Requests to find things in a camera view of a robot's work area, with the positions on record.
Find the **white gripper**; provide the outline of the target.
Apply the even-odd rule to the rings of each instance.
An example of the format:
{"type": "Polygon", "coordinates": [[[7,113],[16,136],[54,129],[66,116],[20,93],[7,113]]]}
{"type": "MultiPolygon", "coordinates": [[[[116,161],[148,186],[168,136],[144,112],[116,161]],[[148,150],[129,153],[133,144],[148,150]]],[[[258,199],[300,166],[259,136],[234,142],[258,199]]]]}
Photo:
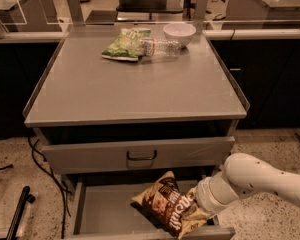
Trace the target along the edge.
{"type": "Polygon", "coordinates": [[[197,202],[210,215],[220,213],[239,199],[239,195],[221,172],[201,180],[197,188],[193,187],[186,193],[186,197],[191,203],[197,202]]]}

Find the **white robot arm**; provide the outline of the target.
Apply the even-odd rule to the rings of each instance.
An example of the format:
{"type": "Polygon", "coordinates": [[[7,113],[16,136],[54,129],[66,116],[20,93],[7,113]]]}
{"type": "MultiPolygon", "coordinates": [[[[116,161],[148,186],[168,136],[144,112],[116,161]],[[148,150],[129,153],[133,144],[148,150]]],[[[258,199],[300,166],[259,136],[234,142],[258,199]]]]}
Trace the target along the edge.
{"type": "Polygon", "coordinates": [[[234,201],[259,192],[276,195],[300,208],[300,175],[279,170],[252,155],[234,153],[220,172],[198,182],[194,200],[211,218],[234,201]]]}

